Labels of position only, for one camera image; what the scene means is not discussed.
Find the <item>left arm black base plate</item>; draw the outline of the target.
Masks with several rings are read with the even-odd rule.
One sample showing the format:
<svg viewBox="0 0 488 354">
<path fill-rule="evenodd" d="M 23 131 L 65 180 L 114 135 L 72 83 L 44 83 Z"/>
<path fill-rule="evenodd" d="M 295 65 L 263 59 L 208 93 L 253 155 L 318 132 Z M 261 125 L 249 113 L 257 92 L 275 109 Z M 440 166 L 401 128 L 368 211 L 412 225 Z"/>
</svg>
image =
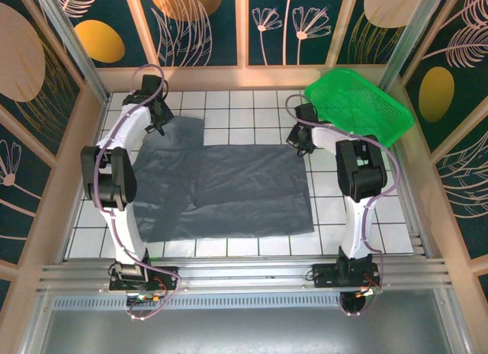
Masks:
<svg viewBox="0 0 488 354">
<path fill-rule="evenodd" d="M 115 264 L 110 267 L 110 291 L 162 291 L 174 290 L 178 270 L 174 267 L 167 268 L 170 274 L 155 272 L 140 265 Z"/>
</svg>

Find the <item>aluminium mounting rail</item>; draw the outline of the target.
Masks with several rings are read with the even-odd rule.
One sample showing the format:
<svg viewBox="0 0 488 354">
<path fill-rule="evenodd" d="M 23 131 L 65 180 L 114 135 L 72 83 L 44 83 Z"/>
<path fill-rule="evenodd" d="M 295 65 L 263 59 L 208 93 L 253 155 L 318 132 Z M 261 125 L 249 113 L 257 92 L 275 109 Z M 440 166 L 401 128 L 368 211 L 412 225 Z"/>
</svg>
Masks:
<svg viewBox="0 0 488 354">
<path fill-rule="evenodd" d="M 305 279 L 314 264 L 334 263 L 333 256 L 271 256 L 222 258 L 168 258 L 156 266 L 176 266 L 182 294 L 311 291 Z M 385 256 L 374 261 L 384 267 L 383 289 L 450 288 L 443 259 L 424 256 Z M 70 259 L 45 265 L 37 282 L 39 293 L 96 294 L 108 292 L 109 259 Z"/>
</svg>

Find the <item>grey sheet metal shelf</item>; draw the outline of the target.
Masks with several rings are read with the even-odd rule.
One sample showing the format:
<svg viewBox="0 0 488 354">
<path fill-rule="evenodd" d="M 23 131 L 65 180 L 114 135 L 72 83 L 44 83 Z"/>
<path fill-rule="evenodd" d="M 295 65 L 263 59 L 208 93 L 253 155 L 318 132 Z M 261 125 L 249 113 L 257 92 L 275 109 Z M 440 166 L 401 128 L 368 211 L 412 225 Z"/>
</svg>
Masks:
<svg viewBox="0 0 488 354">
<path fill-rule="evenodd" d="M 27 354 L 466 354 L 432 289 L 386 291 L 359 317 L 329 307 L 169 309 L 148 320 L 118 311 L 55 311 L 45 294 Z"/>
</svg>

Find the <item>wooden enclosure frame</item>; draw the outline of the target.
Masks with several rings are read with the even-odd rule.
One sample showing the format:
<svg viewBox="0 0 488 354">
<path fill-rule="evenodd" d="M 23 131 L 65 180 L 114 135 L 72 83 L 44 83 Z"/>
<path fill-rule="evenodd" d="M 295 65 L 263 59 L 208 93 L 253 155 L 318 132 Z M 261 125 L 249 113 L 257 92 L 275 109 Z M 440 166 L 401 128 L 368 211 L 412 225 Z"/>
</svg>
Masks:
<svg viewBox="0 0 488 354">
<path fill-rule="evenodd" d="M 0 125 L 16 136 L 39 156 L 52 170 L 48 179 L 47 198 L 42 208 L 54 208 L 51 217 L 41 216 L 34 221 L 31 235 L 21 254 L 20 262 L 0 261 L 0 277 L 11 281 L 6 302 L 0 310 L 0 354 L 18 354 L 34 309 L 34 280 L 41 266 L 52 262 L 65 239 L 65 224 L 70 203 L 56 201 L 56 196 L 75 194 L 80 172 L 73 169 L 74 153 L 82 142 L 95 136 L 95 123 L 101 118 L 101 101 L 85 76 L 63 51 L 54 32 L 45 22 L 34 0 L 21 0 L 42 29 L 63 64 L 81 89 L 81 97 L 73 106 L 73 115 L 58 153 L 51 153 L 20 121 L 0 105 Z M 323 66 L 251 67 L 246 62 L 247 0 L 237 0 L 236 32 L 238 63 L 234 67 L 207 67 L 204 69 L 169 69 L 168 75 L 179 91 L 217 89 L 295 89 L 317 79 L 336 64 L 343 33 L 333 37 L 332 49 Z M 404 169 L 413 189 L 413 198 L 419 208 L 419 217 L 435 241 L 437 250 L 445 259 L 454 283 L 454 290 L 476 352 L 488 354 L 488 302 L 485 300 L 476 275 L 488 273 L 488 255 L 472 258 L 454 222 L 447 195 L 442 189 L 435 164 L 483 120 L 488 119 L 488 77 L 482 79 L 480 99 L 469 89 L 463 101 L 467 115 L 449 130 L 435 150 L 429 150 L 425 131 L 414 127 L 399 142 Z"/>
</svg>

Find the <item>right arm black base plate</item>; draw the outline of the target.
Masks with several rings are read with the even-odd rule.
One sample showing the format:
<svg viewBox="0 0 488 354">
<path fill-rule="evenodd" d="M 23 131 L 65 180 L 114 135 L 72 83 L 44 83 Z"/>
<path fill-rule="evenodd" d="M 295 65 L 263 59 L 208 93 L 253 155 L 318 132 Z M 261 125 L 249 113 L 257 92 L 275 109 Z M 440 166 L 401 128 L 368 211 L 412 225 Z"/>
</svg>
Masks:
<svg viewBox="0 0 488 354">
<path fill-rule="evenodd" d="M 380 284 L 378 266 L 374 262 L 336 262 L 335 264 L 315 264 L 312 268 L 313 283 L 316 288 L 354 288 L 369 286 L 369 281 Z"/>
</svg>

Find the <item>aluminium corner post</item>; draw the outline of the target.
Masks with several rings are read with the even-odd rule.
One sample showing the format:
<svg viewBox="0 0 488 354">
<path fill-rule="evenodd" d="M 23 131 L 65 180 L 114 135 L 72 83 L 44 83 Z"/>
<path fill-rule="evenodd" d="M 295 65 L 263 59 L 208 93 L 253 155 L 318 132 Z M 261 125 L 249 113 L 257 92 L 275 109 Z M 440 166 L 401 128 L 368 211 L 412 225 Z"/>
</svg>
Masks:
<svg viewBox="0 0 488 354">
<path fill-rule="evenodd" d="M 387 65 L 381 75 L 377 87 L 388 93 L 397 79 L 410 52 L 414 49 L 422 32 L 428 25 L 441 0 L 420 0 L 413 11 L 413 15 L 403 30 Z"/>
<path fill-rule="evenodd" d="M 97 73 L 94 63 L 83 48 L 78 35 L 75 33 L 71 21 L 59 5 L 59 2 L 57 0 L 38 0 L 38 2 L 46 12 L 58 35 L 65 42 L 67 50 L 84 75 L 85 81 L 89 84 L 101 103 L 106 105 L 108 102 L 108 91 L 101 81 L 101 77 Z"/>
</svg>

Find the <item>grey t-shirt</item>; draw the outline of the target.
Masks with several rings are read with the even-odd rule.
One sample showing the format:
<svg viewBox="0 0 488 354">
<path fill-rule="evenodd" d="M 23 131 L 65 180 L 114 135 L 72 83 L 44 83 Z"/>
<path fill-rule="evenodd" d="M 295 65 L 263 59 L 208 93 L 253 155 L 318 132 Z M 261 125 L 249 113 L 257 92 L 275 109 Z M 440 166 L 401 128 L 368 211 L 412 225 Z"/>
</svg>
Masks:
<svg viewBox="0 0 488 354">
<path fill-rule="evenodd" d="M 303 159 L 285 145 L 204 145 L 204 122 L 176 117 L 143 138 L 133 164 L 145 243 L 313 231 Z"/>
</svg>

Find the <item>green plastic basket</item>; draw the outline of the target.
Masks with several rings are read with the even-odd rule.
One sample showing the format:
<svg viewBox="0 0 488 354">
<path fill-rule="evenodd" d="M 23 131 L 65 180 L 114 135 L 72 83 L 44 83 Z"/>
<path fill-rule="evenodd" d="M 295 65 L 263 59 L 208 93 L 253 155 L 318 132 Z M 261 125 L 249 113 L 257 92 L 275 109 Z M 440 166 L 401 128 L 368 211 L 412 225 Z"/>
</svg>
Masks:
<svg viewBox="0 0 488 354">
<path fill-rule="evenodd" d="M 351 69 L 333 69 L 306 87 L 321 121 L 392 146 L 413 125 L 410 110 Z"/>
</svg>

